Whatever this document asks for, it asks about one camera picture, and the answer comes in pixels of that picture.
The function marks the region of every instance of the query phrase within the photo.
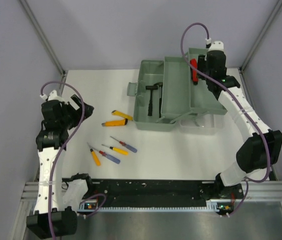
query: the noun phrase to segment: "clear plastic container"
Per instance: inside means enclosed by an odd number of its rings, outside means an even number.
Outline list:
[[[179,121],[179,130],[185,134],[214,135],[224,127],[224,116],[206,114],[195,119]]]

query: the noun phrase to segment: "green toolbox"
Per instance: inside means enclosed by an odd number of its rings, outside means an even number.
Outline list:
[[[189,60],[205,54],[207,49],[190,48]],[[163,83],[161,117],[160,88]],[[179,120],[195,119],[205,114],[224,115],[226,109],[208,91],[206,82],[199,79],[194,85],[191,70],[182,57],[167,56],[163,60],[143,60],[138,82],[130,82],[127,95],[136,97],[134,122],[140,130],[171,131]]]

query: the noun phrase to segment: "white table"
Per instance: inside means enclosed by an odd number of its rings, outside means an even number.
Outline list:
[[[68,72],[66,82],[95,109],[67,146],[62,176],[89,173],[95,179],[214,180],[216,174],[236,160],[236,152],[243,144],[228,114],[224,116],[223,129],[215,135],[184,134],[179,126],[171,132],[138,130],[132,121],[120,127],[101,126],[103,122],[121,119],[111,115],[113,110],[133,115],[135,98],[127,96],[126,90],[129,82],[137,82],[138,72],[138,69]],[[228,69],[228,74],[241,82],[237,69]],[[63,97],[70,99],[72,95],[73,91],[65,87]],[[138,152],[123,156],[102,147],[101,144],[120,147],[109,136],[127,142]],[[101,166],[96,166],[86,142],[117,156],[121,164],[97,153]],[[252,178],[261,179],[264,175],[263,169]]]

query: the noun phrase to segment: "metal floor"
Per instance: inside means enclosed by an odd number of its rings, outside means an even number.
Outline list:
[[[28,233],[24,240],[37,240]],[[98,213],[62,240],[282,240],[280,203],[245,203],[231,218],[215,213]]]

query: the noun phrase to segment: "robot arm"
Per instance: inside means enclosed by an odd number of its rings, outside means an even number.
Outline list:
[[[91,178],[88,174],[77,174],[67,179],[69,187],[62,196],[62,164],[65,150],[62,151],[54,169],[52,182],[49,182],[51,169],[57,153],[68,139],[68,130],[78,125],[82,115],[79,98],[73,95],[71,99],[80,106],[74,107],[57,95],[54,90],[46,102],[41,105],[44,120],[41,131],[36,137],[39,157],[39,189],[33,215],[26,218],[27,227],[40,239],[51,237],[48,223],[48,189],[52,186],[51,209],[52,223],[56,236],[71,235],[76,232],[77,216],[82,198],[88,194]],[[90,117],[94,108],[85,104],[84,120]]]
[[[264,143],[255,127],[244,115],[245,112],[249,114],[265,136],[270,150],[271,165],[277,162],[282,146],[281,131],[272,131],[255,113],[235,77],[226,74],[225,63],[224,44],[221,41],[213,42],[207,54],[200,55],[198,58],[198,70],[230,89],[244,109],[240,109],[229,93],[220,86],[211,81],[206,81],[209,91],[227,109],[240,130],[244,141],[236,154],[236,161],[228,169],[216,176],[219,191],[222,191],[224,187],[237,185],[244,177],[267,167]]]

